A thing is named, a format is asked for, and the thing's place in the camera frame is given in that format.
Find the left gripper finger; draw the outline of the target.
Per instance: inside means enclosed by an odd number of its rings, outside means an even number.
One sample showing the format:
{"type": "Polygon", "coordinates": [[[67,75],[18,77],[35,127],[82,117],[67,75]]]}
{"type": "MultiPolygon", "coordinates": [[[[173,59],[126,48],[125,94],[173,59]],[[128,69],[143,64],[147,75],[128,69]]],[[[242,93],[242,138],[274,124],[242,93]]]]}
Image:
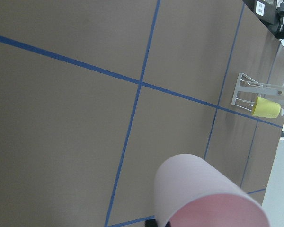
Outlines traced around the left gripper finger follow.
{"type": "Polygon", "coordinates": [[[158,227],[157,221],[155,219],[148,219],[144,222],[145,227],[158,227]]]}

